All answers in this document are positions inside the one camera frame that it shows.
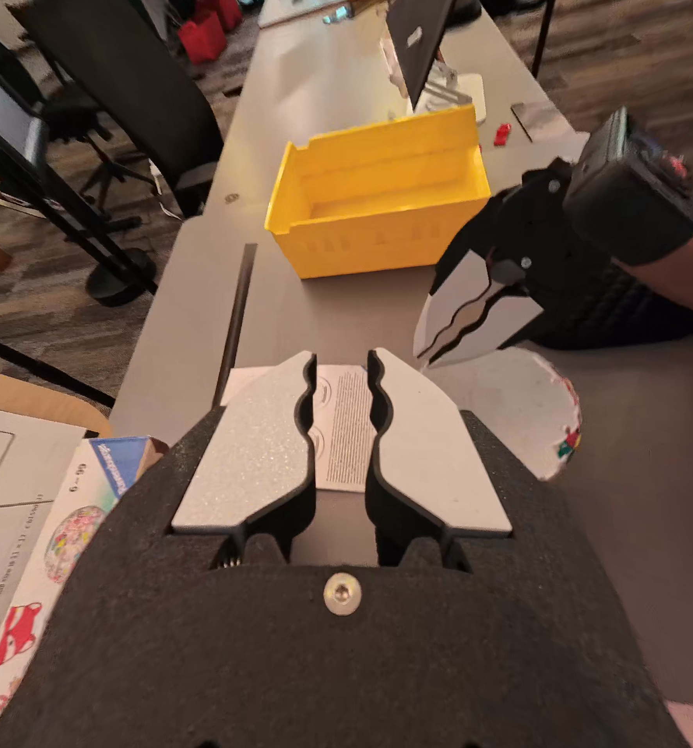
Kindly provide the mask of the white sign board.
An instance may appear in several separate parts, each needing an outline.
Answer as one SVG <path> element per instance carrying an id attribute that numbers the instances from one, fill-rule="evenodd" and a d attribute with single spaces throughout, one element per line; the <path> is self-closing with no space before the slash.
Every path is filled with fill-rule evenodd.
<path id="1" fill-rule="evenodd" d="M 0 374 L 0 627 L 75 451 L 110 434 L 98 406 Z"/>

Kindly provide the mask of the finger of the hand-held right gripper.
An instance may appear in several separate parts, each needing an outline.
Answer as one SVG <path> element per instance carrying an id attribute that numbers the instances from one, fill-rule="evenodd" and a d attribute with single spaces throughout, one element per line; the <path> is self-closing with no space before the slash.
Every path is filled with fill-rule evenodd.
<path id="1" fill-rule="evenodd" d="M 469 304 L 425 355 L 425 367 L 436 369 L 482 358 L 501 349 L 543 312 L 540 304 L 523 294 L 496 294 Z"/>
<path id="2" fill-rule="evenodd" d="M 426 357 L 436 346 L 441 333 L 453 324 L 464 305 L 480 299 L 490 288 L 491 280 L 485 259 L 467 251 L 434 293 L 426 297 L 415 328 L 413 355 Z"/>

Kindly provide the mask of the colourful puzzle ball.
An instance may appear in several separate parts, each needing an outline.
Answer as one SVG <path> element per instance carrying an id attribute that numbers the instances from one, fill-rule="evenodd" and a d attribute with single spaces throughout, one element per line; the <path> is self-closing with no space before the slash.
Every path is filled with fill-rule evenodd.
<path id="1" fill-rule="evenodd" d="M 538 480 L 561 474 L 580 445 L 582 414 L 572 383 L 541 355 L 519 347 L 425 370 Z"/>

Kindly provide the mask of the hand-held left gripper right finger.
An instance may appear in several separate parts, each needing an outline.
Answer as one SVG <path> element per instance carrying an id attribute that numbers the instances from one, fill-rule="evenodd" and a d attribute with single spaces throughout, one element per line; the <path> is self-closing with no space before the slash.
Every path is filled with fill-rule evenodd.
<path id="1" fill-rule="evenodd" d="M 456 404 L 387 349 L 368 352 L 367 514 L 387 538 L 506 538 L 512 533 Z"/>

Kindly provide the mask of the black office chair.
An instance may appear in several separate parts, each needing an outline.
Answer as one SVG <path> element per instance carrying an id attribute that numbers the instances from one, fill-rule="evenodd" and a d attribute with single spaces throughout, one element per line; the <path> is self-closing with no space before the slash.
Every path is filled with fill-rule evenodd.
<path id="1" fill-rule="evenodd" d="M 184 219 L 204 210 L 223 149 L 199 86 L 129 2 L 36 1 L 10 13 L 157 167 Z"/>

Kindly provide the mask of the colourful puzzle box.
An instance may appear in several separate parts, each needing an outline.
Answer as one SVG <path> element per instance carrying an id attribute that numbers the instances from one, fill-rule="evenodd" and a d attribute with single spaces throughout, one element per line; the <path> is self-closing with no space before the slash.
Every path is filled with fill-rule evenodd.
<path id="1" fill-rule="evenodd" d="M 62 587 L 123 494 L 168 447 L 141 437 L 90 438 L 77 447 L 59 490 L 45 503 L 34 540 L 18 547 L 14 586 L 0 592 L 0 716 L 42 639 Z"/>

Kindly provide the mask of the folded instruction leaflet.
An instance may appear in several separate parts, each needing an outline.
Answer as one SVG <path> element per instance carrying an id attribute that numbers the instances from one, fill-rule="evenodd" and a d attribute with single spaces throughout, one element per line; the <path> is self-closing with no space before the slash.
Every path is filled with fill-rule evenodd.
<path id="1" fill-rule="evenodd" d="M 227 406 L 251 381 L 272 368 L 232 369 L 220 405 Z M 313 425 L 308 432 L 314 444 L 315 491 L 364 492 L 375 438 L 369 417 L 371 404 L 366 369 L 325 365 L 317 359 Z"/>

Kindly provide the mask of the black quilted pad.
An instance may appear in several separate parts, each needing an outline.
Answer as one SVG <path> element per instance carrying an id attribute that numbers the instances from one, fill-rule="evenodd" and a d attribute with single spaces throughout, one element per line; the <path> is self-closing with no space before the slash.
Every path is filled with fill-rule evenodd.
<path id="1" fill-rule="evenodd" d="M 693 310 L 610 265 L 575 313 L 529 341 L 545 349 L 586 351 L 681 340 L 693 335 Z"/>

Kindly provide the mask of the black metal leg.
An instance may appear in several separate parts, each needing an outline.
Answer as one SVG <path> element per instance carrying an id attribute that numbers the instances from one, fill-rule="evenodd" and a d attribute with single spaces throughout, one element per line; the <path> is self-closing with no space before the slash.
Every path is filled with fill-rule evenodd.
<path id="1" fill-rule="evenodd" d="M 20 367 L 21 369 L 26 370 L 29 374 L 50 385 L 61 387 L 74 395 L 87 398 L 110 410 L 115 406 L 115 398 L 109 396 L 107 393 L 70 376 L 68 373 L 53 367 L 42 360 L 32 358 L 17 351 L 2 342 L 0 342 L 0 359 L 15 367 Z"/>
<path id="2" fill-rule="evenodd" d="M 44 217 L 95 262 L 86 291 L 105 307 L 128 304 L 145 293 L 157 292 L 157 267 L 146 254 L 121 249 L 107 225 L 65 182 L 45 158 L 46 126 L 42 119 L 24 115 L 15 125 L 14 145 L 0 131 L 0 177 L 14 183 Z"/>

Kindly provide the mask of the yellow plastic bin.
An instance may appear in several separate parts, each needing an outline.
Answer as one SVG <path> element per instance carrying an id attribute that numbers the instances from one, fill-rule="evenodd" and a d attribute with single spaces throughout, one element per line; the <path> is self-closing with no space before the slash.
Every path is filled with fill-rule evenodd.
<path id="1" fill-rule="evenodd" d="M 469 104 L 288 143 L 264 226 L 301 279 L 434 266 L 490 198 Z"/>

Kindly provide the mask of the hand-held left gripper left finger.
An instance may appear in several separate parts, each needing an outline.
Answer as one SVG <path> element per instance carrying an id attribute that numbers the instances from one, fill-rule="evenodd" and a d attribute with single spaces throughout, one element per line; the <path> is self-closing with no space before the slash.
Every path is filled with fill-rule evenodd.
<path id="1" fill-rule="evenodd" d="M 172 519 L 176 533 L 296 536 L 310 524 L 316 380 L 316 355 L 301 351 L 230 400 Z"/>

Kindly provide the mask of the tilted black monitor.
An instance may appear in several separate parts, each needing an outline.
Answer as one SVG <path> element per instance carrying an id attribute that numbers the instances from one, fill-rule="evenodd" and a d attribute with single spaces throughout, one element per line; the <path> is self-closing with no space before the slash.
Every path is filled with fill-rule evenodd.
<path id="1" fill-rule="evenodd" d="M 454 1 L 395 1 L 386 23 L 411 107 L 419 102 Z"/>

